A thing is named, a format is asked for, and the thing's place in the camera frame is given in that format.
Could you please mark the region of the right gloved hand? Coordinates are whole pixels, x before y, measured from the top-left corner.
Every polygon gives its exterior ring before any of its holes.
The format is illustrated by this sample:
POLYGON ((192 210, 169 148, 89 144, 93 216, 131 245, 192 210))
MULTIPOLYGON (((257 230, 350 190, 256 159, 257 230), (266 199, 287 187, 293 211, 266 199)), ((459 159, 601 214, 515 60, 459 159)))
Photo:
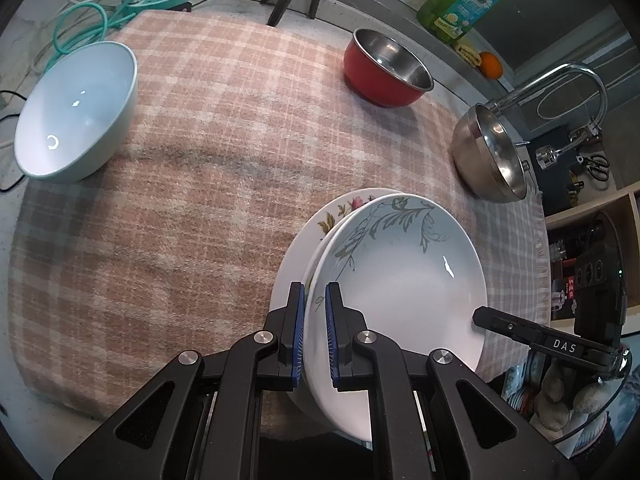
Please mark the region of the right gloved hand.
POLYGON ((606 382, 585 382, 578 372, 552 364, 541 382, 529 422, 549 441, 558 440, 582 426, 609 397, 606 382))

